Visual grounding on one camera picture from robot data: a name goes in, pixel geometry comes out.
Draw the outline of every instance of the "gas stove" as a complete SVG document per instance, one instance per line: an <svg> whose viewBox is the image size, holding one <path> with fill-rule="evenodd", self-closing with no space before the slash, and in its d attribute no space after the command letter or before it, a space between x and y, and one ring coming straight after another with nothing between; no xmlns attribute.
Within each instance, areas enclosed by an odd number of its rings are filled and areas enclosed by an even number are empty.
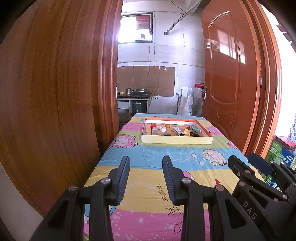
<svg viewBox="0 0 296 241"><path fill-rule="evenodd" d="M149 98L150 91L148 91L147 89L136 89L133 90L132 97Z"/></svg>

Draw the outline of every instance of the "white bottle cap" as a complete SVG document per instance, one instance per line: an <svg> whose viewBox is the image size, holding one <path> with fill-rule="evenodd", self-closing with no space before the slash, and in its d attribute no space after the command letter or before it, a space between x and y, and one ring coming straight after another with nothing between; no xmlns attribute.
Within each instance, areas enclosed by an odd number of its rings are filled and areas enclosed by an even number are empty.
<svg viewBox="0 0 296 241"><path fill-rule="evenodd" d="M161 132L166 132L166 128L164 126L161 126L159 129Z"/></svg>

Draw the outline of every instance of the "cardboard sheet on wall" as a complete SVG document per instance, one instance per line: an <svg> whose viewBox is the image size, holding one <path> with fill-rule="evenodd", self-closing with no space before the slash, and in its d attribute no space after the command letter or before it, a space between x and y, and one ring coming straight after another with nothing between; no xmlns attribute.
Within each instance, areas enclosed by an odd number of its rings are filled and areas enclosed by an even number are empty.
<svg viewBox="0 0 296 241"><path fill-rule="evenodd" d="M122 66L118 68L118 85L120 90L144 88L157 96L173 97L175 68L165 66Z"/></svg>

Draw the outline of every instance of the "window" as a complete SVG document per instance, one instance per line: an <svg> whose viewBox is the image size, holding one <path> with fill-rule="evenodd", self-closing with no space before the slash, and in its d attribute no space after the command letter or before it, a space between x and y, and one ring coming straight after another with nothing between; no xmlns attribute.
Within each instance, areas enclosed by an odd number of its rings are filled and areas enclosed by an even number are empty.
<svg viewBox="0 0 296 241"><path fill-rule="evenodd" d="M152 13L122 16L118 42L152 42Z"/></svg>

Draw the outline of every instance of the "cartoon sheep print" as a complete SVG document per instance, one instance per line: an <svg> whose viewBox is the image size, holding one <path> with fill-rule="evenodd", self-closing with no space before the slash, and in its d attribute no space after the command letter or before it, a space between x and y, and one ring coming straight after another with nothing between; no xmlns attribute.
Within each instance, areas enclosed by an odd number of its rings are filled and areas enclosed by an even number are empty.
<svg viewBox="0 0 296 241"><path fill-rule="evenodd" d="M127 147L133 147L133 146L137 146L137 145L138 145L138 143L135 140L135 136L120 134L114 139L114 141L109 146L109 148L111 148L111 147L127 148Z"/></svg>
<svg viewBox="0 0 296 241"><path fill-rule="evenodd" d="M205 156L205 159L208 160L214 166L226 165L226 159L223 156L223 154L220 154L219 152L217 152L215 150L207 149L207 150L204 150L203 154Z"/></svg>

